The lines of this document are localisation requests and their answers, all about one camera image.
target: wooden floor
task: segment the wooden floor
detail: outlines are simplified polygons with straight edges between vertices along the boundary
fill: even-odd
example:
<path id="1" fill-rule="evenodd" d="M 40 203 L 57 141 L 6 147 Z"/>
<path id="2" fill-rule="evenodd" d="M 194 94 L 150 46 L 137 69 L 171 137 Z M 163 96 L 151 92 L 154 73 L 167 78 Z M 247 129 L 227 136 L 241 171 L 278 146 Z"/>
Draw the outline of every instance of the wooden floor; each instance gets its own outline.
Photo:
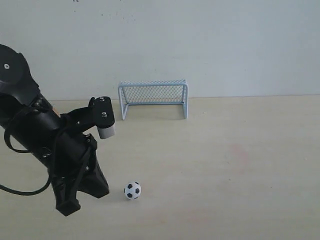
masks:
<path id="1" fill-rule="evenodd" d="M 88 101 L 53 104 L 64 113 Z M 64 217 L 52 189 L 0 191 L 1 240 L 320 239 L 320 96 L 191 99 L 187 120 L 181 106 L 131 106 L 125 121 L 113 107 L 116 135 L 90 131 L 110 195 L 80 192 L 81 210 Z M 47 180 L 3 141 L 0 157 L 1 184 Z M 141 183 L 137 200 L 125 199 L 129 181 Z"/>

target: wall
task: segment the wall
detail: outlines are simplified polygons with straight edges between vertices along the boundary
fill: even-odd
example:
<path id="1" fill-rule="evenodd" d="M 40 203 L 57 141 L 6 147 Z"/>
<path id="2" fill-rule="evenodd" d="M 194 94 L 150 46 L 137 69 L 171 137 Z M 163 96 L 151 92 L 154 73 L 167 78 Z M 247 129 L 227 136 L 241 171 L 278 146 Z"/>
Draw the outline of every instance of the wall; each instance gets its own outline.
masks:
<path id="1" fill-rule="evenodd" d="M 25 55 L 51 100 L 176 79 L 191 97 L 320 94 L 319 10 L 319 0 L 7 0 L 0 43 Z"/>

